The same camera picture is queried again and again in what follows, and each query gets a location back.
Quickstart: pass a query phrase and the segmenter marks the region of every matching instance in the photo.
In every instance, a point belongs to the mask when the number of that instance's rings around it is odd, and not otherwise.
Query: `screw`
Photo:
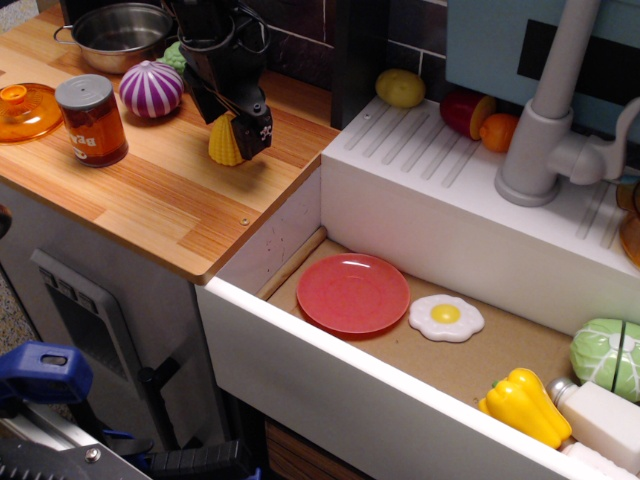
[[[94,448],[90,448],[84,454],[84,460],[87,463],[96,463],[100,459],[100,455],[101,455],[100,450],[98,450],[95,447]]]

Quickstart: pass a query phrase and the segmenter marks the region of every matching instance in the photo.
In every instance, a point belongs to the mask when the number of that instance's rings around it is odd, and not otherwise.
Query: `gray faucet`
[[[571,131],[571,101],[600,0],[567,0],[535,96],[525,105],[506,160],[495,180],[505,199],[525,207],[544,205],[557,195],[558,176],[590,185],[622,175],[627,133],[640,112],[632,100],[607,142]]]

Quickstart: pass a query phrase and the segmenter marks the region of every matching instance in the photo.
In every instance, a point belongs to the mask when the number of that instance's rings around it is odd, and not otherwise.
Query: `sink drainboard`
[[[323,224],[352,250],[564,333],[597,316],[640,323],[615,186],[561,180],[551,203],[520,207],[495,190],[503,161],[437,104],[376,97],[323,152]]]

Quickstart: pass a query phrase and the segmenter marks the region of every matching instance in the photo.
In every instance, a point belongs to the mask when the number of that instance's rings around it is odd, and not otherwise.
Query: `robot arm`
[[[258,86],[266,66],[269,30],[238,0],[167,0],[178,22],[185,81],[207,124],[231,111],[242,158],[271,146],[273,119]]]

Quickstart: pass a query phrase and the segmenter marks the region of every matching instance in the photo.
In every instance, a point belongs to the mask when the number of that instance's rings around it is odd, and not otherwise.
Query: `faucet handle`
[[[614,141],[607,142],[595,135],[587,139],[578,157],[576,171],[582,172],[587,177],[590,176],[589,173],[594,177],[599,175],[599,179],[613,180],[620,177],[626,161],[627,135],[638,113],[640,113],[640,97],[631,100],[618,117]]]

